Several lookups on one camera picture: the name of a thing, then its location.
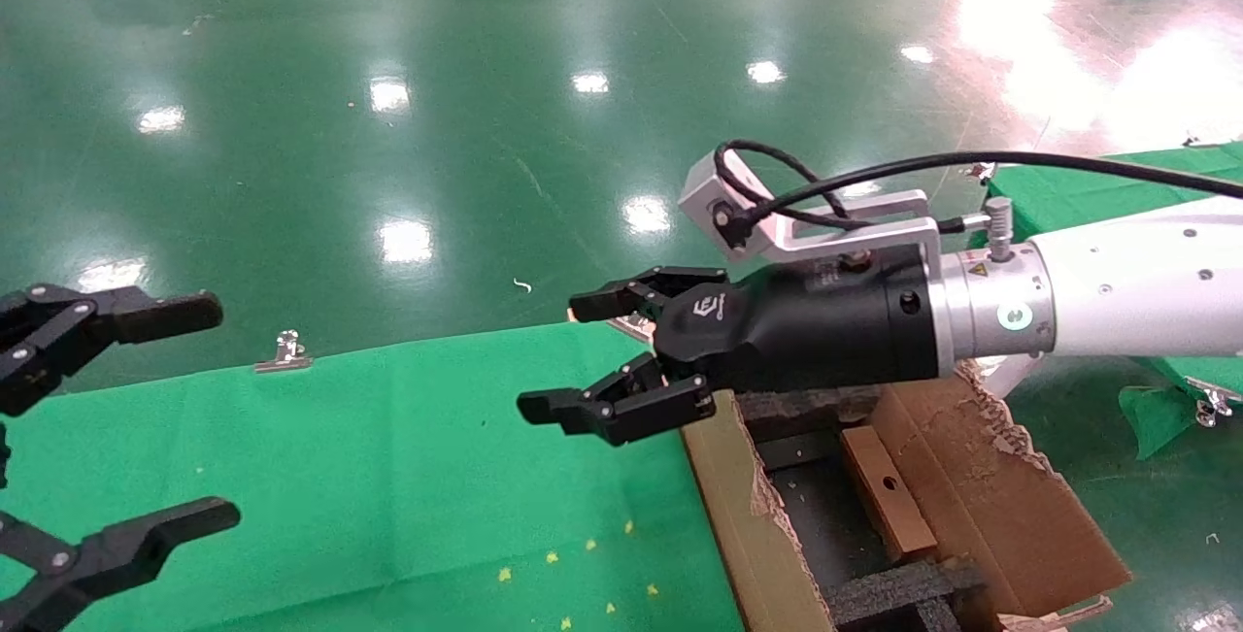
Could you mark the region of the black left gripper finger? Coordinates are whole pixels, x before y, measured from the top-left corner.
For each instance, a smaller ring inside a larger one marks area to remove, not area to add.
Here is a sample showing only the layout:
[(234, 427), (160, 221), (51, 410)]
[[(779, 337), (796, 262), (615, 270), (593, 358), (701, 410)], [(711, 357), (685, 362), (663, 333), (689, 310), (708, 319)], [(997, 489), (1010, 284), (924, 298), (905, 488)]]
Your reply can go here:
[(112, 345), (145, 345), (221, 323), (222, 304), (206, 290), (155, 299), (137, 286), (20, 287), (1, 301), (2, 416), (26, 414)]
[(1, 552), (32, 576), (1, 603), (5, 631), (62, 631), (93, 603), (147, 586), (177, 547), (241, 523), (229, 500), (195, 500), (112, 524), (71, 545), (2, 513)]

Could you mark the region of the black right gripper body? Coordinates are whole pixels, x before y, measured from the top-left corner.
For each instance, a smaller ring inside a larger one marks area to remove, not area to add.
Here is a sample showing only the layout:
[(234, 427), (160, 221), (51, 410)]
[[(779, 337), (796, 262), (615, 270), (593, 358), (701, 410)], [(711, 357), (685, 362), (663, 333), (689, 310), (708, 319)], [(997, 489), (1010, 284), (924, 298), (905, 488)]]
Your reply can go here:
[(942, 353), (919, 246), (861, 271), (835, 258), (764, 266), (672, 297), (655, 328), (666, 379), (782, 393), (935, 379)]

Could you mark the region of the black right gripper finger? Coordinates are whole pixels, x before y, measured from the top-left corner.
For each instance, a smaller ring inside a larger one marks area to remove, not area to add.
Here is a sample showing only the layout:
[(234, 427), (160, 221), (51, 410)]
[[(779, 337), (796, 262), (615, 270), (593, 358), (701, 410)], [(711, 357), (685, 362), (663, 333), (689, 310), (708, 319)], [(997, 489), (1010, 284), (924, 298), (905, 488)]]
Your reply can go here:
[(727, 323), (728, 274), (718, 267), (656, 266), (569, 297), (579, 322), (639, 315), (658, 325)]
[(630, 445), (718, 413), (704, 374), (643, 352), (585, 388), (528, 389), (516, 399), (532, 425), (556, 425), (564, 435), (594, 435), (612, 447)]

